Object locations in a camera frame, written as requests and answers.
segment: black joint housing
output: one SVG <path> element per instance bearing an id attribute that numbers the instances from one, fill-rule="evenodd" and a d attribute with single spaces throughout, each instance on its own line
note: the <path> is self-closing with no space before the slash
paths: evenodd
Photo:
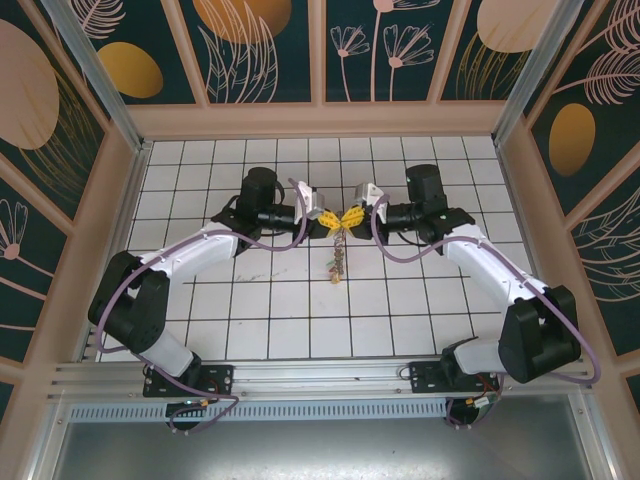
<path id="1" fill-rule="evenodd" d="M 566 287 L 544 295 L 578 328 L 576 301 Z M 507 310 L 498 353 L 507 373 L 527 383 L 580 358 L 580 343 L 537 297 L 518 299 Z"/>
<path id="2" fill-rule="evenodd" d="M 140 266 L 140 259 L 129 252 L 114 255 L 89 307 L 88 317 L 91 323 L 98 325 L 115 291 Z M 135 299 L 126 291 L 120 295 L 109 314 L 104 331 L 133 353 L 142 353 L 153 346 L 164 331 L 169 278 L 164 272 L 147 270 L 130 288 L 138 288 Z"/>

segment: cable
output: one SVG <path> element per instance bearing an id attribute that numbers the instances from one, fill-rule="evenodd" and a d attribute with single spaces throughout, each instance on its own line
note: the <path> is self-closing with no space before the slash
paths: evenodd
<path id="1" fill-rule="evenodd" d="M 575 377 L 570 377 L 570 376 L 563 375 L 561 373 L 555 373 L 555 372 L 551 372 L 549 375 L 552 375 L 556 378 L 560 378 L 562 380 L 566 380 L 567 382 L 577 383 L 579 385 L 591 385 L 596 383 L 598 380 L 600 380 L 600 376 L 602 374 L 601 368 L 600 368 L 600 362 L 598 362 L 598 358 L 596 357 L 596 354 L 593 351 L 593 348 L 591 348 L 591 345 L 589 345 L 587 340 L 582 336 L 582 334 L 578 331 L 578 329 L 571 323 L 571 321 L 569 321 L 569 319 L 566 317 L 564 313 L 562 313 L 547 297 L 545 297 L 542 292 L 538 291 L 538 289 L 536 289 L 533 285 L 531 285 L 529 283 L 529 280 L 524 275 L 522 275 L 518 271 L 518 269 L 515 266 L 513 266 L 511 262 L 499 250 L 496 250 L 495 248 L 490 246 L 488 243 L 482 242 L 477 238 L 457 235 L 454 237 L 444 238 L 439 242 L 436 242 L 433 245 L 429 246 L 422 252 L 417 253 L 416 255 L 409 258 L 399 258 L 389 253 L 384 248 L 384 245 L 382 245 L 382 241 L 380 240 L 380 233 L 378 232 L 378 224 L 376 221 L 380 206 L 383 203 L 386 203 L 388 201 L 389 201 L 389 195 L 384 194 L 382 197 L 380 197 L 376 201 L 375 205 L 373 206 L 373 210 L 371 211 L 371 219 L 372 219 L 371 233 L 373 234 L 373 240 L 375 241 L 376 245 L 378 246 L 378 248 L 380 249 L 380 251 L 385 257 L 397 263 L 411 263 L 415 260 L 418 260 L 424 257 L 428 253 L 433 252 L 437 248 L 440 248 L 452 242 L 472 243 L 474 245 L 477 245 L 478 248 L 485 249 L 487 252 L 493 255 L 498 261 L 500 261 L 504 265 L 504 267 L 507 270 L 509 270 L 509 272 L 513 274 L 519 282 L 522 283 L 522 285 L 524 285 L 532 294 L 538 297 L 538 299 L 544 304 L 545 307 L 547 307 L 556 317 L 558 317 L 558 319 L 560 319 L 560 321 L 564 324 L 567 330 L 569 330 L 571 334 L 576 338 L 576 340 L 578 340 L 578 343 L 580 343 L 580 346 L 584 348 L 587 355 L 591 359 L 591 364 L 593 365 L 593 375 L 591 378 L 586 378 L 586 379 L 575 378 Z"/>
<path id="2" fill-rule="evenodd" d="M 420 248 L 426 248 L 429 246 L 428 243 L 419 243 L 419 242 L 412 242 L 411 240 L 409 240 L 408 238 L 406 238 L 404 235 L 402 235 L 402 232 L 398 232 L 398 236 L 404 240 L 405 243 L 408 243 L 409 245 L 413 245 L 414 247 L 420 247 Z"/>
<path id="3" fill-rule="evenodd" d="M 298 187 L 298 184 L 291 178 L 289 179 L 289 183 L 291 183 L 291 185 L 293 185 L 293 188 L 296 191 L 296 197 L 297 197 L 296 200 L 300 204 L 300 207 L 302 208 L 302 211 L 306 212 L 306 204 L 305 204 L 305 201 L 304 201 L 304 197 L 302 196 L 302 192 L 300 191 L 300 188 Z M 302 239 L 304 238 L 304 235 L 305 235 L 305 232 L 306 232 L 306 227 L 307 227 L 307 216 L 303 215 L 302 216 L 302 223 L 300 225 L 300 232 L 298 233 L 298 236 L 295 238 L 295 240 L 290 245 L 287 245 L 287 246 L 284 246 L 284 247 L 272 247 L 270 245 L 264 245 L 264 244 L 262 244 L 260 242 L 257 242 L 255 240 L 253 240 L 252 238 L 249 238 L 249 237 L 247 237 L 245 235 L 242 235 L 240 233 L 236 233 L 236 232 L 233 232 L 233 231 L 229 231 L 229 230 L 210 230 L 210 231 L 204 231 L 204 232 L 201 231 L 198 234 L 179 242 L 178 244 L 176 244 L 173 247 L 169 248 L 165 252 L 162 252 L 157 257 L 152 258 L 151 260 L 149 260 L 149 262 L 145 263 L 144 265 L 142 265 L 141 267 L 139 267 L 135 271 L 133 271 L 124 280 L 124 282 L 122 282 L 122 284 L 120 284 L 118 286 L 118 288 L 114 292 L 114 294 L 111 297 L 111 299 L 109 300 L 109 302 L 107 302 L 107 305 L 106 305 L 104 311 L 102 312 L 102 315 L 100 316 L 100 321 L 98 322 L 98 326 L 96 328 L 96 337 L 98 338 L 98 343 L 97 343 L 98 350 L 100 352 L 102 352 L 102 353 L 113 353 L 113 352 L 120 352 L 120 351 L 123 351 L 123 350 L 127 350 L 127 348 L 124 347 L 124 346 L 106 348 L 104 346 L 104 343 L 103 343 L 103 340 L 102 340 L 102 336 L 103 336 L 103 333 L 104 333 L 104 326 L 107 323 L 107 319 L 109 318 L 109 315 L 111 314 L 111 311 L 113 310 L 113 307 L 115 306 L 115 304 L 118 301 L 118 299 L 120 298 L 120 296 L 127 290 L 129 285 L 131 285 L 131 283 L 133 283 L 133 281 L 136 278 L 138 278 L 145 271 L 150 269 L 153 265 L 155 265 L 155 264 L 157 264 L 157 263 L 159 263 L 159 262 L 161 262 L 163 260 L 166 260 L 171 255 L 173 255 L 175 252 L 179 251 L 180 249 L 182 249 L 182 248 L 184 248 L 184 247 L 186 247 L 188 245 L 191 245 L 192 243 L 197 242 L 197 241 L 199 241 L 199 240 L 201 240 L 203 238 L 206 240 L 206 239 L 211 238 L 211 237 L 224 235 L 224 236 L 233 236 L 233 237 L 239 238 L 240 240 L 243 240 L 244 242 L 247 242 L 250 245 L 262 248 L 264 250 L 268 250 L 270 252 L 286 252 L 287 250 L 291 250 L 291 249 L 295 248 L 296 246 L 298 246 L 300 244 L 300 242 L 302 242 Z M 203 398 L 207 398 L 207 399 L 233 400 L 233 403 L 231 405 L 229 405 L 227 408 L 222 410 L 213 419 L 211 419 L 211 420 L 209 420 L 207 422 L 200 423 L 196 427 L 191 429 L 192 433 L 197 433 L 199 431 L 204 430 L 208 426 L 213 425 L 221 417 L 223 417 L 229 411 L 231 411 L 231 409 L 233 409 L 238 404 L 238 402 L 240 401 L 240 399 L 235 395 L 211 394 L 211 392 L 204 392 L 204 391 L 201 391 L 201 390 L 196 390 L 195 388 L 191 388 L 191 387 L 189 387 L 187 385 L 184 385 L 183 383 L 179 382 L 178 380 L 173 378 L 171 375 L 169 375 L 167 372 L 165 372 L 163 369 L 155 367 L 147 359 L 145 359 L 145 358 L 143 358 L 140 355 L 137 355 L 135 353 L 133 355 L 138 360 L 140 360 L 143 363 L 145 363 L 146 365 L 148 365 L 150 368 L 154 368 L 160 375 L 162 375 L 162 377 L 165 378 L 165 380 L 167 380 L 168 382 L 172 383 L 173 385 L 175 385 L 176 387 L 180 388 L 181 390 L 183 390 L 185 392 L 192 393 L 195 396 L 203 397 Z"/>

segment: beige circle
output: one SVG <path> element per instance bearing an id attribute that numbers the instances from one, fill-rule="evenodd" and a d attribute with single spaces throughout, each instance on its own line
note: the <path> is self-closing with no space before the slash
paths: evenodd
<path id="1" fill-rule="evenodd" d="M 31 37 L 0 19 L 0 138 L 18 148 L 42 147 L 56 129 L 56 74 Z"/>
<path id="2" fill-rule="evenodd" d="M 519 53 L 538 43 L 557 0 L 483 0 L 478 36 L 496 52 Z"/>

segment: white tile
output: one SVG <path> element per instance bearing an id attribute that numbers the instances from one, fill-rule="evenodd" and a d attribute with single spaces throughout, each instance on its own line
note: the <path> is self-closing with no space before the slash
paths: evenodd
<path id="1" fill-rule="evenodd" d="M 493 299 L 471 278 L 464 278 L 464 290 L 471 313 L 495 313 L 500 311 Z"/>
<path id="2" fill-rule="evenodd" d="M 422 279 L 388 280 L 391 315 L 427 314 L 427 295 Z"/>
<path id="3" fill-rule="evenodd" d="M 176 190 L 206 190 L 211 165 L 181 165 Z"/>
<path id="4" fill-rule="evenodd" d="M 433 160 L 436 158 L 431 137 L 402 137 L 402 147 L 404 158 L 407 160 Z"/>
<path id="5" fill-rule="evenodd" d="M 333 247 L 314 247 L 308 250 L 311 264 L 311 280 L 329 280 L 331 278 L 331 274 L 329 273 L 331 267 L 329 263 L 334 259 Z"/>
<path id="6" fill-rule="evenodd" d="M 351 356 L 351 327 L 348 318 L 311 319 L 311 357 Z"/>
<path id="7" fill-rule="evenodd" d="M 340 164 L 320 162 L 309 164 L 309 184 L 312 187 L 340 187 Z"/>
<path id="8" fill-rule="evenodd" d="M 227 359 L 266 359 L 268 335 L 268 320 L 231 320 L 229 322 Z"/>
<path id="9" fill-rule="evenodd" d="M 344 210 L 342 203 L 342 188 L 321 188 L 320 193 L 324 195 L 325 208 L 328 208 L 332 212 L 340 212 Z"/>
<path id="10" fill-rule="evenodd" d="M 375 183 L 373 163 L 344 162 L 342 164 L 342 183 L 344 188 L 355 187 L 364 182 Z"/>
<path id="11" fill-rule="evenodd" d="M 104 346 L 106 348 L 121 347 L 122 344 L 115 338 L 105 335 L 106 340 Z M 100 357 L 101 362 L 138 362 L 139 360 L 133 356 L 129 350 L 123 350 L 122 352 L 104 353 Z"/>
<path id="12" fill-rule="evenodd" d="M 280 162 L 306 162 L 307 152 L 306 138 L 286 138 L 278 140 L 278 163 Z"/>
<path id="13" fill-rule="evenodd" d="M 216 142 L 213 140 L 194 140 L 185 142 L 182 164 L 205 163 L 213 161 L 213 149 Z"/>
<path id="14" fill-rule="evenodd" d="M 479 212 L 480 204 L 476 189 L 472 185 L 445 185 L 444 193 L 449 208 L 462 208 L 467 212 Z"/>
<path id="15" fill-rule="evenodd" d="M 418 247 L 412 245 L 389 245 L 386 249 L 391 255 L 398 258 L 409 258 L 418 254 Z M 420 260 L 411 263 L 398 263 L 385 257 L 384 263 L 387 278 L 422 278 Z"/>
<path id="16" fill-rule="evenodd" d="M 275 252 L 271 280 L 308 280 L 309 278 L 309 249 L 294 248 L 288 252 Z"/>
<path id="17" fill-rule="evenodd" d="M 231 318 L 267 318 L 269 316 L 268 283 L 236 283 L 233 285 Z"/>
<path id="18" fill-rule="evenodd" d="M 244 165 L 213 165 L 211 169 L 211 180 L 209 188 L 212 189 L 229 189 L 240 188 L 242 185 L 242 172 Z"/>
<path id="19" fill-rule="evenodd" d="M 438 160 L 467 158 L 462 137 L 433 137 L 433 146 Z"/>
<path id="20" fill-rule="evenodd" d="M 220 213 L 231 197 L 239 193 L 240 190 L 209 190 L 205 216 L 212 217 Z"/>
<path id="21" fill-rule="evenodd" d="M 271 284 L 271 318 L 309 316 L 309 282 Z"/>
<path id="22" fill-rule="evenodd" d="M 477 184 L 503 184 L 504 177 L 498 160 L 469 160 L 473 180 Z"/>
<path id="23" fill-rule="evenodd" d="M 354 357 L 393 355 L 389 317 L 359 317 L 351 319 Z"/>
<path id="24" fill-rule="evenodd" d="M 469 158 L 496 158 L 496 149 L 490 136 L 463 138 Z"/>
<path id="25" fill-rule="evenodd" d="M 146 192 L 150 190 L 175 190 L 178 168 L 177 166 L 151 166 L 147 168 L 142 190 Z"/>
<path id="26" fill-rule="evenodd" d="M 271 320 L 269 358 L 308 358 L 309 319 Z"/>
<path id="27" fill-rule="evenodd" d="M 466 160 L 447 160 L 438 163 L 443 185 L 473 185 L 469 162 Z"/>
<path id="28" fill-rule="evenodd" d="M 154 142 L 149 165 L 179 165 L 184 142 Z"/>
<path id="29" fill-rule="evenodd" d="M 202 218 L 206 203 L 206 191 L 184 190 L 176 192 L 171 207 L 171 218 Z"/>
<path id="30" fill-rule="evenodd" d="M 347 248 L 350 279 L 384 278 L 384 262 L 378 247 Z"/>
<path id="31" fill-rule="evenodd" d="M 432 314 L 468 312 L 461 279 L 429 278 L 425 284 Z"/>
<path id="32" fill-rule="evenodd" d="M 527 250 L 523 243 L 501 243 L 498 250 L 504 253 L 509 260 L 527 273 L 533 273 Z"/>
<path id="33" fill-rule="evenodd" d="M 340 158 L 344 160 L 371 160 L 369 138 L 341 138 Z"/>
<path id="34" fill-rule="evenodd" d="M 224 360 L 229 322 L 214 320 L 191 322 L 187 348 L 204 361 Z"/>
<path id="35" fill-rule="evenodd" d="M 476 337 L 490 340 L 502 334 L 504 317 L 500 313 L 475 313 L 471 315 L 473 333 Z"/>
<path id="36" fill-rule="evenodd" d="M 504 185 L 478 185 L 478 197 L 483 212 L 511 212 L 513 206 Z"/>
<path id="37" fill-rule="evenodd" d="M 172 201 L 173 192 L 142 192 L 136 219 L 169 218 Z"/>
<path id="38" fill-rule="evenodd" d="M 347 282 L 311 282 L 311 316 L 345 317 L 349 315 Z"/>
<path id="39" fill-rule="evenodd" d="M 246 163 L 266 163 L 276 161 L 275 139 L 247 140 Z"/>
<path id="40" fill-rule="evenodd" d="M 178 342 L 185 345 L 187 342 L 187 326 L 188 321 L 184 322 L 167 322 L 164 326 L 165 330 L 175 337 Z"/>
<path id="41" fill-rule="evenodd" d="M 484 223 L 484 216 L 482 215 L 482 213 L 469 213 L 469 215 L 471 215 L 471 217 L 473 217 L 473 219 L 476 221 L 476 225 L 478 227 L 480 227 L 480 231 L 482 232 L 482 234 L 489 238 L 489 236 L 487 235 L 487 226 Z"/>
<path id="42" fill-rule="evenodd" d="M 212 265 L 196 276 L 196 282 L 231 282 L 234 262 L 235 260 L 231 259 Z"/>
<path id="43" fill-rule="evenodd" d="M 374 160 L 404 160 L 399 137 L 374 137 L 371 149 Z"/>
<path id="44" fill-rule="evenodd" d="M 167 305 L 167 320 L 189 320 L 193 283 L 171 284 L 169 289 L 169 303 Z"/>
<path id="45" fill-rule="evenodd" d="M 351 315 L 388 315 L 384 280 L 349 280 Z"/>
<path id="46" fill-rule="evenodd" d="M 231 284 L 196 284 L 193 290 L 191 318 L 196 320 L 218 320 L 229 318 Z"/>
<path id="47" fill-rule="evenodd" d="M 250 248 L 236 257 L 234 282 L 268 282 L 271 277 L 271 252 Z"/>
<path id="48" fill-rule="evenodd" d="M 163 246 L 173 245 L 197 233 L 202 228 L 202 219 L 169 220 L 167 238 Z"/>
<path id="49" fill-rule="evenodd" d="M 436 354 L 460 340 L 473 337 L 469 315 L 432 315 L 431 325 L 436 339 Z"/>
<path id="50" fill-rule="evenodd" d="M 422 269 L 426 278 L 460 276 L 458 266 L 438 252 L 427 253 L 420 260 L 422 261 Z"/>
<path id="51" fill-rule="evenodd" d="M 393 187 L 407 185 L 407 175 L 404 162 L 373 162 L 376 172 L 376 185 L 382 187 Z"/>
<path id="52" fill-rule="evenodd" d="M 309 161 L 337 162 L 340 160 L 340 144 L 337 138 L 310 138 Z"/>
<path id="53" fill-rule="evenodd" d="M 278 181 L 284 188 L 291 188 L 289 179 L 293 178 L 296 181 L 307 182 L 309 179 L 309 164 L 308 163 L 278 163 L 276 165 L 276 173 L 278 174 Z"/>
<path id="54" fill-rule="evenodd" d="M 213 163 L 244 163 L 245 140 L 218 140 Z"/>
<path id="55" fill-rule="evenodd" d="M 429 315 L 391 317 L 396 355 L 433 355 L 433 334 Z"/>
<path id="56" fill-rule="evenodd" d="M 164 247 L 164 237 L 167 233 L 167 220 L 137 220 L 133 224 L 129 249 L 157 250 Z"/>
<path id="57" fill-rule="evenodd" d="M 520 228 L 513 213 L 485 213 L 489 240 L 492 242 L 521 242 Z"/>

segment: robotic arm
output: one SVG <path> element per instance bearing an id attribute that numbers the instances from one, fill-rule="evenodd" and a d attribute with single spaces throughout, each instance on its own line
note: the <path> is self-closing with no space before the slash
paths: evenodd
<path id="1" fill-rule="evenodd" d="M 382 243 L 388 243 L 392 232 L 417 231 L 426 244 L 457 236 L 490 242 L 475 225 L 473 217 L 459 208 L 449 208 L 433 165 L 418 165 L 407 170 L 408 204 L 385 204 L 373 217 L 373 206 L 383 192 L 373 184 L 356 189 L 356 204 L 342 218 L 342 225 L 361 239 L 372 239 L 372 222 L 376 222 Z M 240 195 L 205 226 L 201 238 L 171 255 L 167 247 L 140 257 L 128 252 L 115 255 L 109 263 L 89 310 L 89 320 L 98 324 L 119 286 L 132 272 L 149 262 L 154 263 L 129 285 L 116 301 L 105 323 L 105 332 L 133 353 L 162 368 L 189 387 L 201 377 L 201 361 L 197 354 L 179 343 L 164 329 L 167 300 L 171 285 L 182 283 L 216 262 L 244 252 L 249 244 L 234 235 L 207 236 L 213 230 L 228 230 L 251 239 L 260 238 L 263 229 L 301 232 L 301 219 L 306 216 L 304 237 L 324 238 L 335 231 L 337 217 L 324 208 L 324 199 L 314 188 L 298 183 L 304 208 L 275 203 L 276 190 L 283 197 L 276 174 L 266 168 L 253 168 L 242 182 Z M 580 356 L 580 345 L 560 320 L 538 298 L 523 288 L 522 282 L 503 263 L 484 249 L 468 242 L 452 242 L 438 249 L 475 279 L 494 299 L 505 323 L 499 339 L 471 338 L 457 342 L 443 351 L 441 366 L 448 382 L 478 372 L 506 372 L 516 381 L 526 383 Z M 517 267 L 510 263 L 511 269 Z M 564 287 L 549 289 L 543 282 L 527 275 L 531 285 L 558 307 L 577 327 L 573 295 Z"/>

